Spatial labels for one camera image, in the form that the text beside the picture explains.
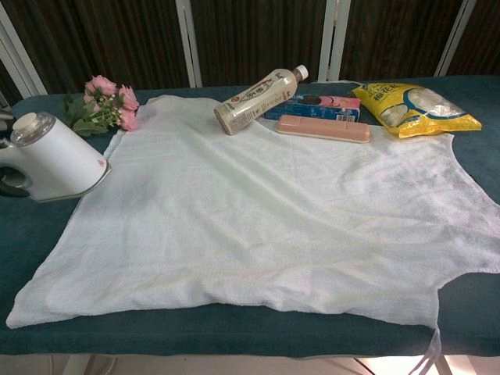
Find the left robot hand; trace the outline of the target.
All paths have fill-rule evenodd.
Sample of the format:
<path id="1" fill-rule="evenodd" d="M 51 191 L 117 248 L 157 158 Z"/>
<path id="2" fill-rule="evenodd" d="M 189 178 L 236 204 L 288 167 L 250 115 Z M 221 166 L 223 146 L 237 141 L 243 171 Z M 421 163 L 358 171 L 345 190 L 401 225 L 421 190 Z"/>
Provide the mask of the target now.
<path id="1" fill-rule="evenodd" d="M 7 149 L 10 146 L 10 135 L 13 132 L 13 124 L 15 122 L 14 115 L 5 109 L 1 110 L 1 150 Z M 20 175 L 20 172 L 12 166 L 7 165 L 5 155 L 1 157 L 1 196 L 25 198 L 29 193 L 21 187 L 15 187 L 7 184 L 9 177 Z"/>

